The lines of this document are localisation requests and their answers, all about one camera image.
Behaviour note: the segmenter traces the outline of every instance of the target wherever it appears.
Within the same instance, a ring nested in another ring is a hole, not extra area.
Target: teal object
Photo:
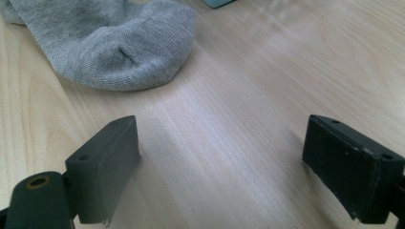
[[[210,8],[218,8],[234,0],[202,0]]]

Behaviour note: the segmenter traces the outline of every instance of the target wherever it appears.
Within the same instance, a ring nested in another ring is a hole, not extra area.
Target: wood grain surface
[[[64,172],[104,125],[135,115],[143,162],[113,228],[394,228],[393,215],[352,221],[301,155],[317,114],[405,156],[405,1],[183,2],[199,14],[193,51],[141,92],[56,75],[28,29],[0,19],[0,208],[17,182]]]

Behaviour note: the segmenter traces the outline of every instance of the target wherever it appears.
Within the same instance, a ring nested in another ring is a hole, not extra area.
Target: screw hole
[[[88,159],[89,159],[89,156],[86,156],[86,155],[81,156],[81,157],[78,158],[78,160],[81,160],[81,161],[85,161],[85,160],[88,160]]]
[[[381,157],[383,157],[384,159],[393,159],[392,156],[385,155],[385,154],[381,155]]]
[[[30,182],[27,183],[27,189],[33,190],[33,189],[38,189],[41,188],[47,183],[50,182],[50,177],[48,176],[43,176],[43,177],[35,177]]]

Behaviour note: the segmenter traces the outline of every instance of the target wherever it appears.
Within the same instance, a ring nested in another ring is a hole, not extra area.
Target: sock
[[[190,53],[196,19],[169,0],[0,0],[0,7],[6,20],[20,16],[58,74],[114,91],[170,81]]]
[[[15,11],[9,0],[0,0],[0,13],[4,19],[14,24],[25,25],[18,12]]]

